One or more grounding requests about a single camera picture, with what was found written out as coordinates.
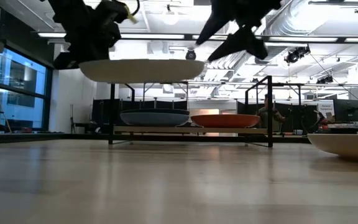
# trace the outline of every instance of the person sitting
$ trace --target person sitting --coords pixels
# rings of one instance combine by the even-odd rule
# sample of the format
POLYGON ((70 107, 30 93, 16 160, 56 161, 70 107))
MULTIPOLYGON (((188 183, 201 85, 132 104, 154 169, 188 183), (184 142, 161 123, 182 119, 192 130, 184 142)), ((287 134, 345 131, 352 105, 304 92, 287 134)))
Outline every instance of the person sitting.
MULTIPOLYGON (((258 110, 257 116, 260 116, 259 126, 260 128, 267 128, 267 113, 269 111, 269 101, 267 94, 265 95, 265 106, 258 110)), ((277 109, 273 108, 273 119, 279 123, 285 122, 285 117, 283 117, 277 109)))

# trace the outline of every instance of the wooden shelf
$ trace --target wooden shelf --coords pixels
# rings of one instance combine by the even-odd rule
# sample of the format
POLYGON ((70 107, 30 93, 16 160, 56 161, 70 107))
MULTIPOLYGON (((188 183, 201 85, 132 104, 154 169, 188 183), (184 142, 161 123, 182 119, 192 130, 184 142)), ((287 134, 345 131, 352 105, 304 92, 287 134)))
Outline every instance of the wooden shelf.
POLYGON ((254 128, 164 128, 164 127, 132 127, 116 126, 115 131, 133 133, 237 133, 237 134, 267 134, 267 129, 254 128))

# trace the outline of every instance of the wooden floor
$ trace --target wooden floor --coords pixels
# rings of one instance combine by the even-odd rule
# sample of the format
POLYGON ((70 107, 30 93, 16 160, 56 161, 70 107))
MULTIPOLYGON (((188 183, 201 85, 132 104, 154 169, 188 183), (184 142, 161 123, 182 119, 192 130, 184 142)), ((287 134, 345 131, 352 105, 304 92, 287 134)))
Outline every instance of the wooden floor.
POLYGON ((307 144, 1 144, 0 223, 358 224, 358 163, 307 144))

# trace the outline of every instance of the glass window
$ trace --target glass window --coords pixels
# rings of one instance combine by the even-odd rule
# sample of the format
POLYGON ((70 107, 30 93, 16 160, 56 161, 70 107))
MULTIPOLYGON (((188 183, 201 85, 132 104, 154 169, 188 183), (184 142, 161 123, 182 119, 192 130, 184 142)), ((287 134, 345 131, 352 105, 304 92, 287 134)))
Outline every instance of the glass window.
POLYGON ((11 50, 0 54, 0 83, 45 94, 47 68, 11 50))
MULTIPOLYGON (((2 107, 11 128, 41 128, 44 100, 0 89, 2 107)), ((6 125, 0 113, 0 124, 6 125)))

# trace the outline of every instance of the red bowl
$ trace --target red bowl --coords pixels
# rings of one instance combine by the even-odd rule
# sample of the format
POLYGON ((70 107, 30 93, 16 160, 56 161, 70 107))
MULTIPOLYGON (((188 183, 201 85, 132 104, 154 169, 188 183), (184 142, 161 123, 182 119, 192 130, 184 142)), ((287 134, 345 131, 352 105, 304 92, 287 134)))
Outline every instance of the red bowl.
POLYGON ((192 116, 194 123, 204 128, 249 128, 259 123, 260 117, 244 114, 211 114, 192 116))

